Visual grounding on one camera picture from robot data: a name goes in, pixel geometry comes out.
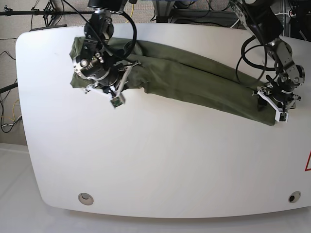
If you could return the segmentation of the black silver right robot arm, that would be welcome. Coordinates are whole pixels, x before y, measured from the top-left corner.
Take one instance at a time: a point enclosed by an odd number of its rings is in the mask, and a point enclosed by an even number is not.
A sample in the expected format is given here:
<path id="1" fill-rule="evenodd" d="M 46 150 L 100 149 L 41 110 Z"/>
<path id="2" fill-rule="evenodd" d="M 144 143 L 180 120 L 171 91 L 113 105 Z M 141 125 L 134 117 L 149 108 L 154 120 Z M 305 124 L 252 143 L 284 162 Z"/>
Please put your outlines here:
<path id="1" fill-rule="evenodd" d="M 122 13 L 125 0 L 90 0 L 88 7 L 93 8 L 91 18 L 84 26 L 84 36 L 76 37 L 69 53 L 74 74 L 70 85 L 85 88 L 94 84 L 109 93 L 121 80 L 122 72 L 117 64 L 124 57 L 124 50 L 108 49 L 114 27 L 111 14 Z"/>

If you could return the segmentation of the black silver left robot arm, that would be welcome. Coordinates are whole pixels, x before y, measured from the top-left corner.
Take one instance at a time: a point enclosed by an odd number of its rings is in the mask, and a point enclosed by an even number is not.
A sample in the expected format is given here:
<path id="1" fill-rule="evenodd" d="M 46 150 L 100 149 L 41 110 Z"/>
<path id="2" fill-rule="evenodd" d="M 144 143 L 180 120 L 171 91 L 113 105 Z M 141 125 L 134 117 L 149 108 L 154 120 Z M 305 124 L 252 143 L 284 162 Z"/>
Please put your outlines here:
<path id="1" fill-rule="evenodd" d="M 262 72 L 276 73 L 275 78 L 267 76 L 267 85 L 258 87 L 255 95 L 259 97 L 259 108 L 270 104 L 280 113 L 285 114 L 293 109 L 296 101 L 301 97 L 293 91 L 305 81 L 305 72 L 302 66 L 297 65 L 292 58 L 292 49 L 280 38 L 284 28 L 271 9 L 271 0 L 231 0 L 229 5 L 242 25 L 252 33 L 241 48 L 241 60 L 249 66 L 260 69 Z M 246 46 L 257 39 L 263 46 L 264 57 L 271 57 L 273 67 L 266 64 L 257 65 L 246 58 Z"/>

